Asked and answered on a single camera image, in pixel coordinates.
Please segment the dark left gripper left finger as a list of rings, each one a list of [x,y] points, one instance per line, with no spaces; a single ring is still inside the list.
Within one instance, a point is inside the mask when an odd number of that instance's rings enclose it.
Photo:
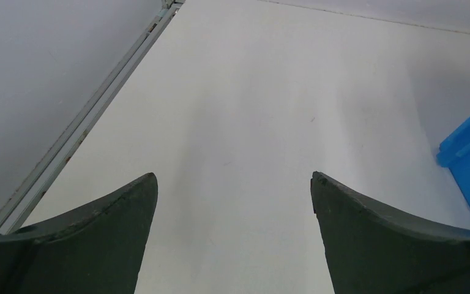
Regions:
[[[50,219],[0,234],[0,293],[133,293],[157,206],[147,173]]]

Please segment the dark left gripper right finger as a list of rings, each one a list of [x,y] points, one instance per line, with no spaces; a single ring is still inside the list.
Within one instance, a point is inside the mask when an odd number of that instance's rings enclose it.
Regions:
[[[470,230],[409,214],[319,171],[310,191],[335,293],[470,293]]]

